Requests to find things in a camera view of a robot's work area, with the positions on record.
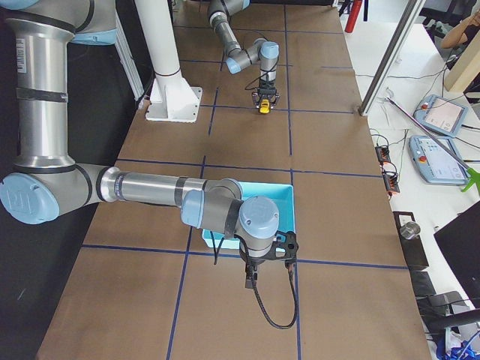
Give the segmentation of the person forearm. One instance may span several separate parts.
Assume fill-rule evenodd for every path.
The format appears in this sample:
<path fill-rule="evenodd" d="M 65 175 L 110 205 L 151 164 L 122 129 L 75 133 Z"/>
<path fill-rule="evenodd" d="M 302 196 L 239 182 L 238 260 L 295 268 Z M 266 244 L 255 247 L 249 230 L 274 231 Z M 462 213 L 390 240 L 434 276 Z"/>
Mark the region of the person forearm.
<path fill-rule="evenodd" d="M 468 46 L 479 32 L 479 11 L 463 19 L 441 41 L 442 49 L 452 49 L 462 44 Z"/>

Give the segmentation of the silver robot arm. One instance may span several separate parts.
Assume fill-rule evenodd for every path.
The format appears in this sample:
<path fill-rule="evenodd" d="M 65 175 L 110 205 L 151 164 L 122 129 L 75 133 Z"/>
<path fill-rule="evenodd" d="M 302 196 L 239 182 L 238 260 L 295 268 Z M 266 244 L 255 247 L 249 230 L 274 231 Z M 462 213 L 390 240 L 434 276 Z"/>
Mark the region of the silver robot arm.
<path fill-rule="evenodd" d="M 230 26 L 230 18 L 250 5 L 249 1 L 215 0 L 208 6 L 208 22 L 223 44 L 226 65 L 231 74 L 237 74 L 254 64 L 259 64 L 259 76 L 251 88 L 253 105 L 261 114 L 268 114 L 280 97 L 276 88 L 279 45 L 264 37 L 257 38 L 250 47 L 243 48 Z"/>
<path fill-rule="evenodd" d="M 220 38 L 232 74 L 260 63 L 259 110 L 269 109 L 275 87 L 278 45 L 264 38 L 242 49 L 229 17 L 250 1 L 210 1 L 208 23 Z M 150 121 L 197 120 L 202 89 L 182 76 L 167 1 L 135 1 L 154 82 Z M 233 179 L 122 172 L 117 167 L 78 164 L 68 154 L 68 43 L 110 45 L 116 42 L 116 1 L 1 1 L 5 22 L 16 35 L 19 101 L 19 156 L 16 172 L 1 181 L 1 203 L 25 224 L 42 224 L 91 203 L 128 201 L 181 210 L 184 224 L 238 239 L 253 282 L 257 266 L 279 260 L 285 243 L 279 210 L 264 196 L 242 200 Z"/>

